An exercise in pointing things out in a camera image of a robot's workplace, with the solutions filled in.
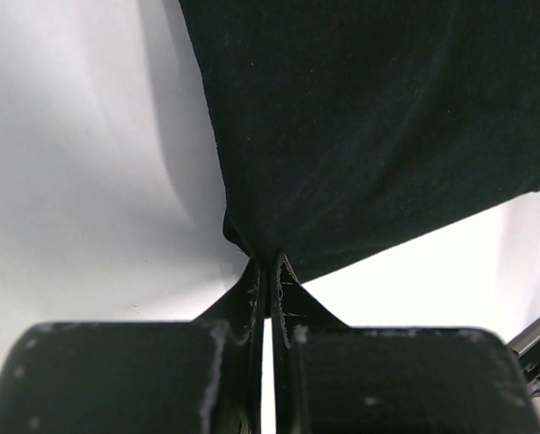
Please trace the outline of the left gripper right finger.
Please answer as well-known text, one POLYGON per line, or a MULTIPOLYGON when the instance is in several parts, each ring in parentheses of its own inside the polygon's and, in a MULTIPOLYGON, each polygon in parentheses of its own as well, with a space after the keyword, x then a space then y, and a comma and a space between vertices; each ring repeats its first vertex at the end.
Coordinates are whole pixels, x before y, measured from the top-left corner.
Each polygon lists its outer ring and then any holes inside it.
POLYGON ((479 328, 352 327, 269 274, 279 433, 540 433, 513 352, 479 328))

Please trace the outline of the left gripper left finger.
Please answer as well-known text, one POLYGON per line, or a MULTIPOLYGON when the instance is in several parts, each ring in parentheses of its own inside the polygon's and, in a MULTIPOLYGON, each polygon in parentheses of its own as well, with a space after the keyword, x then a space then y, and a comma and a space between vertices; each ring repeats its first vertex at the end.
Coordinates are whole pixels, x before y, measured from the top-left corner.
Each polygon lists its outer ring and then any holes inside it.
POLYGON ((0 371, 0 434, 257 433, 264 274, 188 322, 48 322, 0 371))

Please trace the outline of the black t-shirt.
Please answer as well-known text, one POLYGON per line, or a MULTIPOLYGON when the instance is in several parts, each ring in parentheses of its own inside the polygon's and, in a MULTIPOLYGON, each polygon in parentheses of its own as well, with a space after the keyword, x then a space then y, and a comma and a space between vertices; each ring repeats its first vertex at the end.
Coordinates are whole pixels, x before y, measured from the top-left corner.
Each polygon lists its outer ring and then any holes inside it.
POLYGON ((183 1, 224 236, 303 281, 540 191, 540 1, 183 1))

